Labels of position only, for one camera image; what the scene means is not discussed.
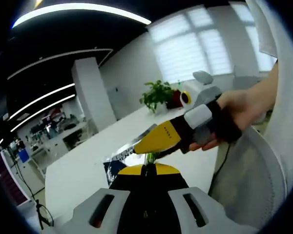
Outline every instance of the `white table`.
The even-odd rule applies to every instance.
[[[73,209],[94,194],[99,188],[107,188],[103,160],[123,145],[131,142],[152,124],[160,124],[184,113],[184,109],[155,116],[146,107],[91,137],[51,164],[46,171],[46,206],[63,224],[72,218]],[[209,191],[218,148],[209,151],[181,151],[162,158],[160,163],[177,168],[190,187]]]

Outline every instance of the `finger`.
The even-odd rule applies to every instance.
[[[191,145],[189,145],[189,150],[190,151],[195,151],[197,149],[200,149],[202,146],[197,144],[197,143],[192,143]]]
[[[215,140],[212,140],[210,141],[209,143],[207,143],[206,145],[204,145],[202,147],[202,150],[205,151],[205,150],[209,150],[211,148],[214,148],[215,146],[219,145],[219,142],[215,139]]]

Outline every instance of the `ceiling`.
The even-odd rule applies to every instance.
[[[100,63],[107,53],[88,52],[58,57],[32,66],[7,80],[19,69],[50,56],[95,48],[113,49],[108,60],[146,31],[145,25],[135,20],[87,10],[48,13],[11,30],[16,19],[30,10],[29,3],[0,2],[0,13],[5,17],[0,21],[0,117],[6,112],[12,114],[37,97],[71,83],[70,70],[74,60],[95,56]],[[210,7],[228,4],[225,0],[43,0],[38,8],[68,2],[112,6],[150,21],[195,5]],[[37,104],[32,111],[43,107],[45,103]]]

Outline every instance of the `potted plant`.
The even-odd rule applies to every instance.
[[[144,103],[153,113],[155,113],[159,103],[166,105],[167,102],[172,101],[174,90],[171,89],[168,82],[162,83],[158,80],[155,83],[145,83],[145,85],[150,86],[150,90],[143,93],[143,97],[139,101]]]

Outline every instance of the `white sleeve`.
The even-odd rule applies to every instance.
[[[254,17],[255,26],[258,32],[259,51],[277,58],[277,48],[266,16],[260,7],[260,0],[246,0],[246,3]]]

